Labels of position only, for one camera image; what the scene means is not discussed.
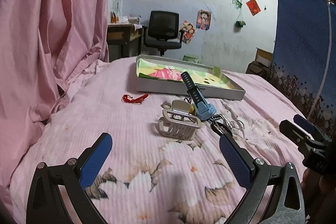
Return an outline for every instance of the pink curtain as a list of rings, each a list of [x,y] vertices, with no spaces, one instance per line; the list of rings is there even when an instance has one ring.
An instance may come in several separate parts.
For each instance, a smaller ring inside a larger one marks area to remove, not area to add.
[[[108,61],[107,0],[0,0],[0,198],[51,113],[58,92],[97,59]]]

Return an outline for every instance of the cardboard box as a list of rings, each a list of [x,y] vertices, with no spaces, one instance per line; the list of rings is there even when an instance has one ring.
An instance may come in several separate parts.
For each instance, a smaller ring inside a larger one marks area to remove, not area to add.
[[[151,79],[151,78],[142,78],[138,76],[138,66],[140,59],[146,60],[148,62],[157,63],[165,66],[176,66],[179,68],[191,69],[201,72],[213,71],[213,67],[190,63],[182,60],[175,60],[166,57],[160,56],[151,56],[151,55],[139,55],[136,59],[136,89],[137,91],[142,92],[153,92],[153,93],[164,93],[164,94],[176,94],[176,95],[188,95],[187,88],[183,82],[169,81],[163,79]],[[235,89],[224,89],[218,88],[215,86],[208,85],[198,85],[204,97],[209,98],[221,98],[228,100],[242,100],[245,95],[245,90],[231,80],[229,77],[226,78],[230,83],[235,87]]]

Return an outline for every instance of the office chair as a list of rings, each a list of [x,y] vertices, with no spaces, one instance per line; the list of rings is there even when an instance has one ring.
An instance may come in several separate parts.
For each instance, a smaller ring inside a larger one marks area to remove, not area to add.
[[[168,41],[168,39],[177,38],[181,33],[180,41]],[[146,47],[157,48],[160,56],[165,54],[166,50],[178,49],[182,47],[182,38],[184,31],[179,31],[179,14],[165,11],[152,11],[148,25],[148,36],[156,40],[146,41],[144,37],[143,44]]]

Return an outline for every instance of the wooden desk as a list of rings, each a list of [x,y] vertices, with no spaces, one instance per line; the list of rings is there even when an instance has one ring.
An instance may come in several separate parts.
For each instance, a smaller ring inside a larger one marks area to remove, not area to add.
[[[135,30],[133,24],[109,24],[106,41],[108,45],[120,46],[121,57],[130,57],[130,46],[138,40],[138,55],[141,54],[142,37],[146,36],[146,26]]]

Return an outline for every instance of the bed sheet wrinkle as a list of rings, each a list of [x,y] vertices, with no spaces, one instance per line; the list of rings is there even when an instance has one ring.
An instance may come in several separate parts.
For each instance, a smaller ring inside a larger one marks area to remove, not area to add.
[[[113,148],[86,191],[108,223],[222,224],[232,213],[245,189],[219,150],[219,136],[204,122],[193,141],[162,137],[157,128],[162,102],[184,96],[150,94],[141,105],[122,102],[124,94],[143,95],[135,91],[135,78],[129,76],[134,75],[134,64],[135,58],[123,58],[104,64],[99,73],[98,63],[93,64],[72,80],[72,102],[53,114],[13,174],[10,192],[18,215],[25,215],[38,162],[57,165],[78,157],[102,132],[111,134]],[[293,162],[301,178],[302,155],[278,129],[280,121],[293,121],[300,112],[278,100],[263,79],[227,74],[246,90],[245,98],[240,102],[209,98],[209,102],[229,119],[243,120],[245,129],[234,132],[234,139],[267,163]],[[260,208],[266,203],[263,200]]]

